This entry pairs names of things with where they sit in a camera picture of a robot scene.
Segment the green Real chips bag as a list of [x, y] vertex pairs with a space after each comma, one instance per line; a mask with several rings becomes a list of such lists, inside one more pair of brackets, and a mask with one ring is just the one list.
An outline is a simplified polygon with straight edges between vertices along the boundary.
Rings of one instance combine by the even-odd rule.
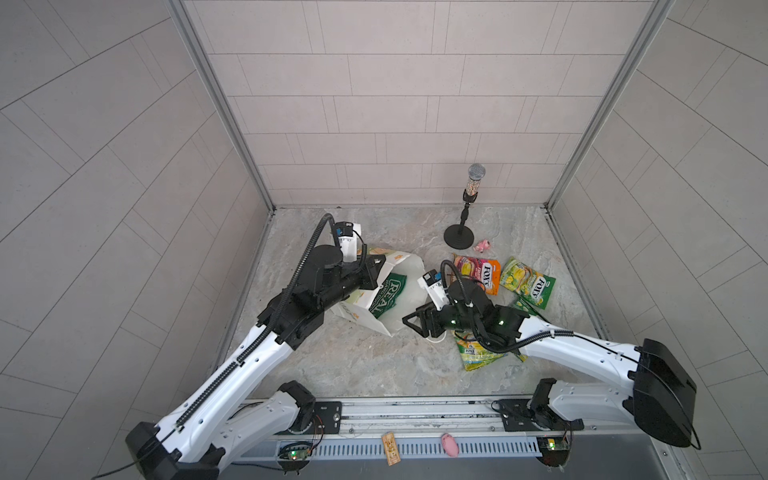
[[368, 311], [379, 319], [396, 306], [397, 298], [403, 293], [406, 285], [406, 275], [390, 273], [379, 288]]

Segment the white paper bag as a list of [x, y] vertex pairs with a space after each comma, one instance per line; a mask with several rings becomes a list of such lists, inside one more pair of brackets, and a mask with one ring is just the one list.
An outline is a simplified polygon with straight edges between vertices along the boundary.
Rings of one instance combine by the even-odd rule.
[[418, 307], [431, 304], [419, 280], [426, 273], [423, 260], [416, 254], [385, 248], [373, 248], [372, 255], [386, 257], [376, 290], [355, 290], [346, 300], [330, 308], [334, 315], [392, 337], [405, 325], [402, 318]]

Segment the green Fox's candy bag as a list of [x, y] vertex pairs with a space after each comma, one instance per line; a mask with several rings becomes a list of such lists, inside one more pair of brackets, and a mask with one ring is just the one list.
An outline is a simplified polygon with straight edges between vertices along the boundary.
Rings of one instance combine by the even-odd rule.
[[487, 350], [469, 332], [454, 331], [453, 337], [466, 371], [480, 369], [508, 356], [508, 353], [494, 353]]
[[535, 306], [531, 304], [525, 297], [519, 296], [514, 300], [509, 307], [512, 309], [513, 317], [517, 320], [524, 320], [527, 318], [539, 318], [539, 312]]
[[534, 307], [546, 309], [556, 285], [556, 279], [511, 257], [502, 269], [501, 285], [521, 296]]

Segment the orange Fox's fruits candy bag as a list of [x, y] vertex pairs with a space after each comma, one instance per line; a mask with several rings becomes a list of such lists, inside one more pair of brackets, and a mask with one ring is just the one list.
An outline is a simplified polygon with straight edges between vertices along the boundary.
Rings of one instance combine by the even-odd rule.
[[453, 263], [462, 276], [479, 282], [487, 295], [495, 296], [498, 294], [502, 272], [498, 260], [454, 254]]

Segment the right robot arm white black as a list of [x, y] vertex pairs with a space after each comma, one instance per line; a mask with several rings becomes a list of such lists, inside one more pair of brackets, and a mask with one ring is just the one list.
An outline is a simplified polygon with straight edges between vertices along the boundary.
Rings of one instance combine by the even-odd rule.
[[596, 339], [558, 327], [533, 313], [493, 303], [476, 283], [425, 285], [429, 302], [402, 322], [424, 338], [468, 333], [495, 354], [512, 353], [564, 365], [591, 384], [542, 380], [529, 402], [535, 423], [560, 430], [584, 419], [635, 424], [665, 444], [699, 449], [694, 427], [697, 385], [663, 343]]

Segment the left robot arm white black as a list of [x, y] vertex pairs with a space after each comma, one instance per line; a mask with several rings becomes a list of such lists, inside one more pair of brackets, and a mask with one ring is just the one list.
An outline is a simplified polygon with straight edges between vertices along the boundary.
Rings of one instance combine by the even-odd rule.
[[216, 479], [269, 437], [304, 431], [315, 398], [297, 381], [255, 407], [241, 405], [323, 324], [326, 310], [355, 290], [375, 291], [385, 262], [383, 254], [346, 262], [335, 245], [307, 250], [289, 286], [269, 302], [227, 362], [159, 422], [141, 422], [129, 432], [126, 445], [142, 477]]

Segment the black microphone stand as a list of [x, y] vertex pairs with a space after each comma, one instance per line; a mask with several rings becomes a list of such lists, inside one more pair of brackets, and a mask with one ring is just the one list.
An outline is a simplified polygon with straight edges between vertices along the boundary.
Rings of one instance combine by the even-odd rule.
[[471, 247], [474, 243], [474, 233], [466, 225], [469, 218], [469, 211], [471, 205], [475, 202], [477, 194], [470, 195], [467, 190], [464, 190], [462, 200], [464, 206], [460, 214], [460, 221], [458, 224], [453, 224], [446, 228], [443, 234], [445, 243], [452, 249], [465, 250]]

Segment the small pink toy figure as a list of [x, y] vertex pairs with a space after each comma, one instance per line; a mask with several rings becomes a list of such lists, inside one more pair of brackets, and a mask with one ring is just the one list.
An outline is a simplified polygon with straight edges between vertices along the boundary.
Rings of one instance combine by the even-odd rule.
[[478, 253], [484, 253], [490, 248], [491, 248], [491, 243], [488, 240], [482, 240], [474, 247], [474, 250]]

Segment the pink oval eraser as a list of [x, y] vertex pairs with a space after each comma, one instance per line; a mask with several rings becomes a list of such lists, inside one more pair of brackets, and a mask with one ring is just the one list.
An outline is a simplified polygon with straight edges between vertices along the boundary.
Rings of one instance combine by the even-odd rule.
[[460, 447], [456, 441], [456, 439], [448, 434], [445, 433], [441, 436], [441, 445], [445, 452], [445, 454], [450, 458], [457, 458], [460, 454]]

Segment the wooden tag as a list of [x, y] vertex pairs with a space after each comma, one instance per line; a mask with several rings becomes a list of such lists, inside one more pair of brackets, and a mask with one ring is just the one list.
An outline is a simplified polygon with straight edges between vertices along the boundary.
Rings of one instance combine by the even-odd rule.
[[387, 464], [389, 466], [396, 465], [401, 462], [401, 456], [399, 453], [396, 438], [393, 432], [387, 432], [382, 437], [383, 450], [386, 457]]

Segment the right circuit board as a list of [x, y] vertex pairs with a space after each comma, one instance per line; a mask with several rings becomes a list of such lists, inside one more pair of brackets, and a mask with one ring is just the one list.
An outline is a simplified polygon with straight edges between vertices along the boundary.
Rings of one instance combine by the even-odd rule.
[[570, 457], [571, 445], [564, 437], [537, 437], [541, 456], [537, 460], [551, 468], [564, 467]]

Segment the circuit board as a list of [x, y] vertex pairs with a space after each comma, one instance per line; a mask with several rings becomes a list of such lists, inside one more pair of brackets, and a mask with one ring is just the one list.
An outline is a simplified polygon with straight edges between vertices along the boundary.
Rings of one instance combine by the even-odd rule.
[[570, 457], [571, 445], [564, 437], [537, 437], [541, 456], [537, 460], [551, 468], [564, 467]]
[[307, 441], [289, 443], [280, 448], [277, 463], [285, 472], [299, 473], [309, 463], [313, 455], [314, 444]]

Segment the left circuit board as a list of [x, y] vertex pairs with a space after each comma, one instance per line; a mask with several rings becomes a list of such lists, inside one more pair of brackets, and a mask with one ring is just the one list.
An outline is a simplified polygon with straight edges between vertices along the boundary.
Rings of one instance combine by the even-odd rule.
[[280, 448], [277, 463], [285, 472], [299, 473], [309, 463], [313, 455], [314, 444], [307, 441], [289, 443]]

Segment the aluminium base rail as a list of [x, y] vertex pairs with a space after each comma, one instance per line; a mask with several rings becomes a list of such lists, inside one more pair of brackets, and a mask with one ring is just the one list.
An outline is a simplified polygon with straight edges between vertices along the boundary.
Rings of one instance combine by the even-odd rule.
[[387, 432], [394, 433], [401, 460], [448, 459], [441, 445], [445, 433], [456, 439], [461, 459], [537, 459], [537, 437], [567, 439], [569, 459], [578, 453], [655, 453], [653, 441], [629, 424], [585, 419], [540, 427], [528, 403], [522, 395], [320, 399], [305, 433], [277, 433], [236, 461], [277, 467], [280, 448], [299, 441], [314, 444], [310, 462], [385, 460], [381, 437]]

